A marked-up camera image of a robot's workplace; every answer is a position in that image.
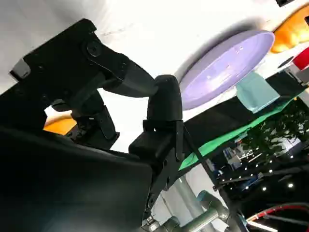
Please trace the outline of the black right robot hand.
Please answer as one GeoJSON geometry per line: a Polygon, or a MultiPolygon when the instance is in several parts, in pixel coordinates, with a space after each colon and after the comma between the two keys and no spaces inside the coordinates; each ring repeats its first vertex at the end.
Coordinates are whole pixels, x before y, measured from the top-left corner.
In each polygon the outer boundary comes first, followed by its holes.
{"type": "Polygon", "coordinates": [[[81,19],[28,53],[0,96],[0,229],[135,232],[183,156],[183,109],[173,75],[151,77],[105,46],[81,19]],[[148,98],[127,153],[98,92],[148,98]]]}

